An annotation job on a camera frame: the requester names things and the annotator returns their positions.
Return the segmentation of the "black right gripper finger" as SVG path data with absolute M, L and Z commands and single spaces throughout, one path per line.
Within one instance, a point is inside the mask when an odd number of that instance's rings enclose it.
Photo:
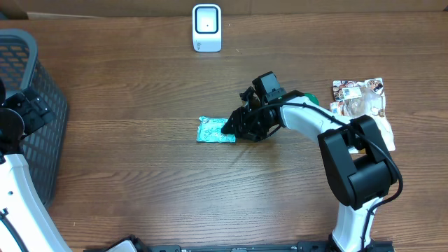
M 243 93 L 239 94 L 243 107 L 247 109 L 253 109 L 258 106 L 258 97 L 256 96 L 255 89 L 251 86 Z
M 233 117 L 230 117 L 228 121 L 221 128 L 221 133 L 224 135 L 232 135 L 237 138 L 238 135 L 238 126 L 235 125 L 235 121 Z

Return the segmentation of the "light blue snack packet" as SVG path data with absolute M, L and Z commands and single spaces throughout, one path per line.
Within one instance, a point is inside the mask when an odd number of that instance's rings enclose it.
M 197 128 L 197 142 L 204 143 L 235 143 L 236 137 L 233 134 L 223 134 L 222 128 L 226 124 L 226 118 L 199 117 Z

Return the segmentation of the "green lid jar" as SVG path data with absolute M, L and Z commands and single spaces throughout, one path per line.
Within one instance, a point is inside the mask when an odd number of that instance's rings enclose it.
M 312 103 L 314 103 L 315 105 L 319 105 L 319 100 L 317 99 L 317 97 L 312 94 L 312 93 L 305 93 L 304 94 Z

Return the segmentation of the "white plastic pouch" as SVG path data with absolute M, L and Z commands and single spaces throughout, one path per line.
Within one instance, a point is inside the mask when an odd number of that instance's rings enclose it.
M 388 150 L 396 150 L 393 130 L 385 114 L 386 95 L 382 78 L 334 80 L 332 92 L 335 100 L 330 104 L 330 110 L 333 113 L 350 118 L 370 116 L 376 122 Z

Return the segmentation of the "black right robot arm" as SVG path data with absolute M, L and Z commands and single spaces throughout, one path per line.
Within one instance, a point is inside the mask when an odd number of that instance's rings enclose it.
M 380 130 L 368 115 L 351 119 L 312 102 L 304 93 L 285 91 L 269 71 L 240 94 L 223 134 L 254 142 L 284 127 L 319 146 L 328 185 L 339 201 L 337 223 L 325 241 L 300 241 L 298 251 L 393 251 L 391 241 L 375 241 L 375 211 L 395 200 L 403 178 Z

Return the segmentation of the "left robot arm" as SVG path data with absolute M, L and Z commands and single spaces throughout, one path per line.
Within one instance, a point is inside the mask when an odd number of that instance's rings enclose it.
M 20 146 L 24 93 L 7 98 L 1 85 L 1 250 L 70 251 L 41 202 Z

